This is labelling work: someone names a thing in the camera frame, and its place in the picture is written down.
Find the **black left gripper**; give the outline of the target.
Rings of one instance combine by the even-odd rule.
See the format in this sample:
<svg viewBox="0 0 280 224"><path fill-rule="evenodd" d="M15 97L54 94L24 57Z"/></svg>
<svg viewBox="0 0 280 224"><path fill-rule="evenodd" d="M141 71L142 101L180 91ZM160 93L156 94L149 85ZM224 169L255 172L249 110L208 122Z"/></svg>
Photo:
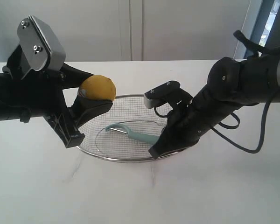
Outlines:
<svg viewBox="0 0 280 224"><path fill-rule="evenodd" d="M85 135L78 128L109 112L113 102L76 97L73 105L68 107L63 90L78 88L94 74L64 63L59 71L31 70L21 79L22 56L21 47L17 46L2 69L11 77L1 95L4 119L28 123L31 118L43 117L66 148L80 145Z"/></svg>

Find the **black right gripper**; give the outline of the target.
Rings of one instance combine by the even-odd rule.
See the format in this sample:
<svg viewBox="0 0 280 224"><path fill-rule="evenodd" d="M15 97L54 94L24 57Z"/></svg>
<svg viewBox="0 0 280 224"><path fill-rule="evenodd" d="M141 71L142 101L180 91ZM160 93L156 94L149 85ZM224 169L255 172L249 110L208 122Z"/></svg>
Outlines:
<svg viewBox="0 0 280 224"><path fill-rule="evenodd" d="M206 88L194 97L179 88L166 100L172 110L167 114L165 129L148 151L154 159L195 145L213 126L210 112L214 109L215 100Z"/></svg>

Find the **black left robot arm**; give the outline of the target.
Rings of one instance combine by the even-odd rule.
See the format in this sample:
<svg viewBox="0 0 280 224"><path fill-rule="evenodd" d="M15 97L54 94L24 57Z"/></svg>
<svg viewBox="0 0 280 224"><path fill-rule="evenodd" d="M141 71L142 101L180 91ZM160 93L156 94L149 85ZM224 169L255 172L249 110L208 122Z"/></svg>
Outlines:
<svg viewBox="0 0 280 224"><path fill-rule="evenodd" d="M32 69L17 46L0 73L0 121L44 118L66 148L79 146L79 128L108 112L115 100L113 81L63 63L57 70Z"/></svg>

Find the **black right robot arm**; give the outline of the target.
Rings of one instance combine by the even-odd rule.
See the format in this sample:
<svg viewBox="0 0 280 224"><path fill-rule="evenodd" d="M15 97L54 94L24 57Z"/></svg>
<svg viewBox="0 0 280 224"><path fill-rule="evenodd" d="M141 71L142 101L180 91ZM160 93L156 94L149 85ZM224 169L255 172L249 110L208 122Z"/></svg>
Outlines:
<svg viewBox="0 0 280 224"><path fill-rule="evenodd" d="M271 103L280 103L280 47L241 62L224 57L211 68L206 85L191 96L177 81L168 81L144 95L145 106L169 104L171 111L161 135L149 149L154 159L197 144L209 130L244 106L264 103L256 154L262 148Z"/></svg>

